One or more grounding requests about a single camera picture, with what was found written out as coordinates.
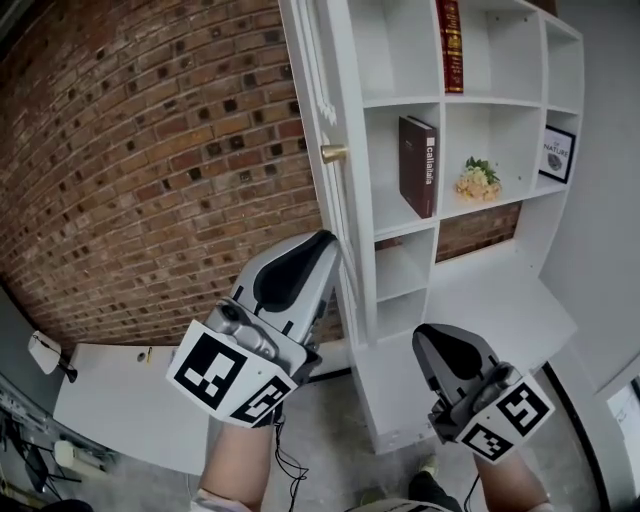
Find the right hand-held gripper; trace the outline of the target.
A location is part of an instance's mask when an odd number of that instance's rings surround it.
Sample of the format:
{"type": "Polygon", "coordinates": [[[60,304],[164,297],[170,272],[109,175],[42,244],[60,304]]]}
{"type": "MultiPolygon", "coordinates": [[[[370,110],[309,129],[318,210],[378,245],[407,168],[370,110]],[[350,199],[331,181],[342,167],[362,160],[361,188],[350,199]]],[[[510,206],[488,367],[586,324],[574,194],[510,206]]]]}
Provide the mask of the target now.
{"type": "Polygon", "coordinates": [[[531,374],[501,361],[475,333],[421,324],[413,332],[412,348],[437,396],[429,421],[438,438],[488,463],[514,453],[555,411],[531,374]]]}

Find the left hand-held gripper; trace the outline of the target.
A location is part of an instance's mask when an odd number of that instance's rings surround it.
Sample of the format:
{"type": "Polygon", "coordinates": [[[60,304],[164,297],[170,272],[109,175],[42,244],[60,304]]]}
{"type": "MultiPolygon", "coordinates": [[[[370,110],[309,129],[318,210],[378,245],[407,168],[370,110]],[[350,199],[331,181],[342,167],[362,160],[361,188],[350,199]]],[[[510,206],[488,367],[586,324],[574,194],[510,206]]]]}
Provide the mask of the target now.
{"type": "Polygon", "coordinates": [[[313,328],[340,263],[340,244],[327,230],[285,239],[249,260],[206,321],[190,323],[169,383],[221,422],[266,425],[322,362],[313,328]]]}

